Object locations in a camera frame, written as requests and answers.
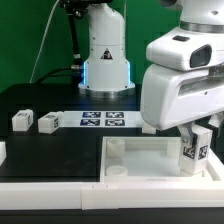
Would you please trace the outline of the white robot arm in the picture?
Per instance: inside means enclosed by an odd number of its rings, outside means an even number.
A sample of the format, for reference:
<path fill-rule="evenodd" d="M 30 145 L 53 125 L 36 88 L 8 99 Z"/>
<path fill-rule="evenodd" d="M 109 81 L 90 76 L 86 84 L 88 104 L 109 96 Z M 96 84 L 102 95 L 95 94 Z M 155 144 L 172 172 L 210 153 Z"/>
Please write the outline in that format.
<path fill-rule="evenodd" d="M 190 123 L 224 113 L 224 0 L 160 0 L 181 11 L 179 26 L 151 42 L 141 92 L 142 119 L 157 130 L 175 126 L 189 139 Z M 130 90 L 124 21 L 106 5 L 89 8 L 90 55 L 82 92 L 108 97 Z"/>

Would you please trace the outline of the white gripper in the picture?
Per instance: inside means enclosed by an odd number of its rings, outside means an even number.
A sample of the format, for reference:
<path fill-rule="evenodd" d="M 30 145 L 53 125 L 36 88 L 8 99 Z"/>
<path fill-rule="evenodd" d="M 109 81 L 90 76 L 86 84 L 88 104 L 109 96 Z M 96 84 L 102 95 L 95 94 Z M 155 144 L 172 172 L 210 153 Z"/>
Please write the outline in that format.
<path fill-rule="evenodd" d="M 207 116 L 216 136 L 224 124 L 224 77 L 211 77 L 208 69 L 178 71 L 156 64 L 144 75 L 142 119 L 158 130 L 178 126 L 182 142 L 193 142 L 192 122 Z"/>

